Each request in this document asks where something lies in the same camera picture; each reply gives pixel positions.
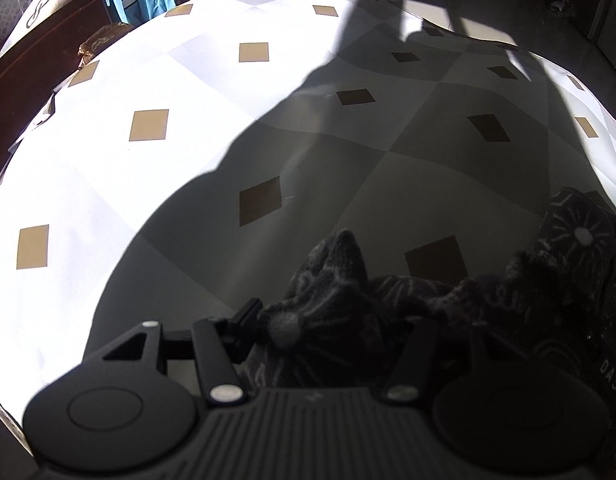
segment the round black motor cover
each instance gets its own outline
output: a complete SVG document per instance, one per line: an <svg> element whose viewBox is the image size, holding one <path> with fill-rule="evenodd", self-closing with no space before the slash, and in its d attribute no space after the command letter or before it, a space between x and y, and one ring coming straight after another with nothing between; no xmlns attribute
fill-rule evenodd
<svg viewBox="0 0 616 480"><path fill-rule="evenodd" d="M608 410L585 384L538 362L491 362L448 384L433 421L457 453L513 474L549 474L584 462L608 430Z"/></svg>
<svg viewBox="0 0 616 480"><path fill-rule="evenodd" d="M41 390L23 429L38 459L83 473L138 468L174 449L197 421L191 395L145 367L79 367Z"/></svg>

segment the floor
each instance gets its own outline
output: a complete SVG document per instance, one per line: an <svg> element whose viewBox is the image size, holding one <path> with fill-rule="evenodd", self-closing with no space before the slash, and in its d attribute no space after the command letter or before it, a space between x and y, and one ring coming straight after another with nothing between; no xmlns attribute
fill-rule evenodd
<svg viewBox="0 0 616 480"><path fill-rule="evenodd" d="M616 119L616 69L544 0L406 0L407 10L457 33L513 43L578 77Z"/></svg>

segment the white bag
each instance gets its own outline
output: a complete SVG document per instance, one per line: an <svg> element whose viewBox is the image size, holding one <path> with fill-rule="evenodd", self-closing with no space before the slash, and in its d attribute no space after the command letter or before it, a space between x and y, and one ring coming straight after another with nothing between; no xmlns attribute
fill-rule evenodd
<svg viewBox="0 0 616 480"><path fill-rule="evenodd" d="M72 0L32 0L3 45L0 58L39 23Z"/></svg>

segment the brown wooden furniture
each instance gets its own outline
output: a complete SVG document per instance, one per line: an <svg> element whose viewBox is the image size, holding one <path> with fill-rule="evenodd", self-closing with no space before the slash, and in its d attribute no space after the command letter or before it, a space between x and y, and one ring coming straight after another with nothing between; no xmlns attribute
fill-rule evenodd
<svg viewBox="0 0 616 480"><path fill-rule="evenodd" d="M104 0L72 0L0 59L0 172L8 148L52 90L78 68L79 45L108 23Z"/></svg>

